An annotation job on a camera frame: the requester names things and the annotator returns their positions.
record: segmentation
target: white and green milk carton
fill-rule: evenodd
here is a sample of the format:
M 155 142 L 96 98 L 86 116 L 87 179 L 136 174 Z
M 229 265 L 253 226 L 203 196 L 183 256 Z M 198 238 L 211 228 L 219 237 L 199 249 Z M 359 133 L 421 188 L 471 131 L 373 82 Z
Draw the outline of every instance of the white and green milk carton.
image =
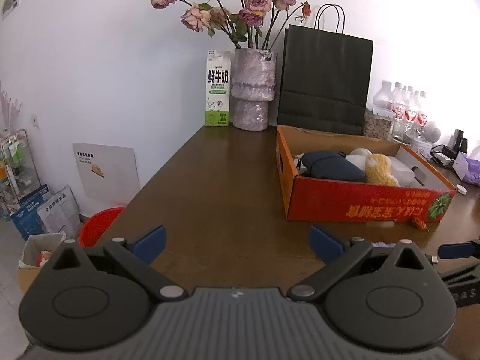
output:
M 228 126 L 232 54 L 209 51 L 207 57 L 206 126 Z

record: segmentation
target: wall socket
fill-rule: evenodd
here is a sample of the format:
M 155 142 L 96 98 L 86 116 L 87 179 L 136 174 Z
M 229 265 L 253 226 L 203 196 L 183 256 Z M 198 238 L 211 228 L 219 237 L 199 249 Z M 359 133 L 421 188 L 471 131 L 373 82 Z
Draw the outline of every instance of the wall socket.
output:
M 37 115 L 32 115 L 32 125 L 33 125 L 33 127 L 40 128 L 40 127 L 38 126 L 38 117 L 37 117 Z

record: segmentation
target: vase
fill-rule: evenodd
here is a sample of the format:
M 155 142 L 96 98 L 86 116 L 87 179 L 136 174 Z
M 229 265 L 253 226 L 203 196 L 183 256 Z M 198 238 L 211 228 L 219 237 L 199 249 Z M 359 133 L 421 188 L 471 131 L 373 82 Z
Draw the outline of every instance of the vase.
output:
M 267 50 L 235 51 L 230 94 L 237 99 L 233 125 L 247 131 L 268 127 L 268 102 L 275 99 L 277 55 Z

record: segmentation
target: red cardboard box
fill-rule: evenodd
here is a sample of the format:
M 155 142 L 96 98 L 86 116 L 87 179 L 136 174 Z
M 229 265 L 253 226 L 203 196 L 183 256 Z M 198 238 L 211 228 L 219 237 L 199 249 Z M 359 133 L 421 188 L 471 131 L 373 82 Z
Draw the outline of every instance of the red cardboard box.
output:
M 387 187 L 299 175 L 296 155 L 316 150 L 350 153 L 364 147 L 395 156 L 415 173 L 413 187 Z M 291 126 L 277 128 L 277 166 L 288 220 L 321 222 L 426 222 L 443 218 L 456 190 L 434 167 L 400 143 Z

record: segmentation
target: jar of snacks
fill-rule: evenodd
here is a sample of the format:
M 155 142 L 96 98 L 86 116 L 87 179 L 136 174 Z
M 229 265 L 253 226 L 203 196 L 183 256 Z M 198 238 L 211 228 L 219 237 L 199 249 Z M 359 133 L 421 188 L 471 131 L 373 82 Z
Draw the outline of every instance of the jar of snacks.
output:
M 387 140 L 394 121 L 395 112 L 385 108 L 373 107 L 365 110 L 365 123 L 362 135 L 369 138 Z

